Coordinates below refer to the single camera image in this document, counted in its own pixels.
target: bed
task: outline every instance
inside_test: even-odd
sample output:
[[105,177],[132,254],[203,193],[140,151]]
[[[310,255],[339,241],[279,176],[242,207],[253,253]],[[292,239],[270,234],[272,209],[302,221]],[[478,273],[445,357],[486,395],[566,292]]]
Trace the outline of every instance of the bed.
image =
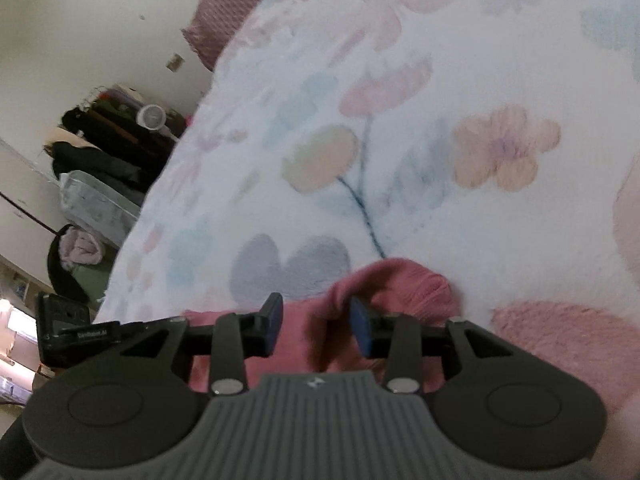
[[471,321],[589,370],[611,395],[598,464],[632,478],[639,31],[640,0],[262,0],[98,321],[255,310],[410,258]]

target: pink towel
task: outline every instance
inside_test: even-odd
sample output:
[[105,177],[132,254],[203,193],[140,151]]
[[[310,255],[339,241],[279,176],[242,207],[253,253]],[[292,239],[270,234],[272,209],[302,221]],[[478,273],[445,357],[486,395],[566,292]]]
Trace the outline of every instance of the pink towel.
[[[269,373],[370,369],[382,378],[384,361],[363,358],[351,335],[347,307],[352,296],[369,302],[379,312],[409,314],[429,325],[441,325],[459,313],[446,278],[411,260],[381,260],[335,283],[324,296],[287,303],[273,356],[245,361],[249,387]],[[184,315],[193,326],[201,326],[214,323],[223,314],[226,312]],[[197,357],[191,387],[205,392],[208,375],[209,358]],[[443,382],[440,359],[425,358],[425,390],[437,390]]]
[[66,270],[71,270],[76,264],[97,265],[104,257],[104,247],[98,238],[91,233],[70,227],[60,237],[60,263]]

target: small fan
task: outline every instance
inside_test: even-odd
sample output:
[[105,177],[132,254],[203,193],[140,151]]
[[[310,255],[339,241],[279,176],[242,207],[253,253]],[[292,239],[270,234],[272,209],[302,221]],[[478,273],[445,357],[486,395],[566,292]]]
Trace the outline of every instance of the small fan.
[[147,105],[140,108],[136,122],[143,128],[156,132],[166,123],[166,112],[159,105]]

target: clothes pile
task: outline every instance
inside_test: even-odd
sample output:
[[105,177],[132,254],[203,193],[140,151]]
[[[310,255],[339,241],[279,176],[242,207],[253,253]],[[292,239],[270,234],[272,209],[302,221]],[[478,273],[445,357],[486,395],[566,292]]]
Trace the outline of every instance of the clothes pile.
[[162,108],[156,130],[141,126],[140,111],[149,102],[136,91],[116,85],[88,106],[66,112],[62,127],[45,143],[56,177],[84,171],[141,205],[167,163],[175,139],[186,128],[184,118],[168,108]]
[[47,257],[49,281],[70,300],[100,307],[117,251],[94,234],[68,224],[56,234]]

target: orange flower print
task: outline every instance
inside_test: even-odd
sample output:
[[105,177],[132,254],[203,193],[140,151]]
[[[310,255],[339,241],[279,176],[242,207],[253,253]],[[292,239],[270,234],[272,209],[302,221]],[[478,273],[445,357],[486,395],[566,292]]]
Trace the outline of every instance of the orange flower print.
[[488,119],[471,116],[453,131],[456,182],[482,186],[495,176],[505,191],[518,191],[538,174],[536,153],[548,152],[560,142],[555,121],[532,121],[521,106],[494,110]]

